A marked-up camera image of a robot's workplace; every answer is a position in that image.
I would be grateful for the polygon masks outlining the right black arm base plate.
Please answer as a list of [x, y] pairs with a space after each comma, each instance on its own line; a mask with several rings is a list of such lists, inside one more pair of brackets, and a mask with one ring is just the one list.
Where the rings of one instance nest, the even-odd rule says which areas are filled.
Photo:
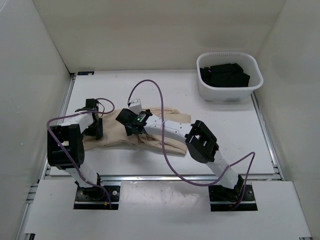
[[234, 205], [237, 204], [239, 197], [228, 195], [223, 187], [220, 185], [212, 185], [208, 187], [210, 211], [211, 212], [247, 212], [257, 211], [257, 203], [254, 194], [254, 190], [251, 184], [245, 186], [243, 198], [237, 208], [233, 209]]

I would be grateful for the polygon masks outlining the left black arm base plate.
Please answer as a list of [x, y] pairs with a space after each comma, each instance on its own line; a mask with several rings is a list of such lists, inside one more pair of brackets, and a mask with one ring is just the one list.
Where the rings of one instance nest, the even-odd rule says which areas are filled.
[[118, 210], [121, 186], [120, 185], [104, 185], [106, 192], [95, 187], [77, 187], [73, 208], [75, 210]]

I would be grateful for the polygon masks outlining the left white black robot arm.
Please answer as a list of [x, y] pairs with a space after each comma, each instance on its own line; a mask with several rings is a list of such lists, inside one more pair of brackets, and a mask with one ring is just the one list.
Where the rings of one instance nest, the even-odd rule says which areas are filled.
[[80, 188], [88, 188], [87, 194], [93, 200], [100, 200], [105, 188], [100, 176], [85, 163], [83, 135], [86, 130], [100, 128], [101, 118], [97, 110], [79, 110], [72, 115], [54, 117], [47, 121], [47, 161], [68, 173]]

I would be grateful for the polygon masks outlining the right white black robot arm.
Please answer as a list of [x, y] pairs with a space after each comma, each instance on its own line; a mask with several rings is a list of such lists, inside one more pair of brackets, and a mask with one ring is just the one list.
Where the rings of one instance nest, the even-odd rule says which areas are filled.
[[218, 197], [224, 201], [235, 202], [243, 193], [244, 179], [236, 173], [219, 151], [217, 138], [200, 120], [195, 123], [181, 123], [162, 120], [149, 109], [135, 113], [124, 108], [116, 120], [131, 135], [164, 135], [164, 137], [184, 143], [190, 156], [197, 162], [205, 164], [220, 178]]

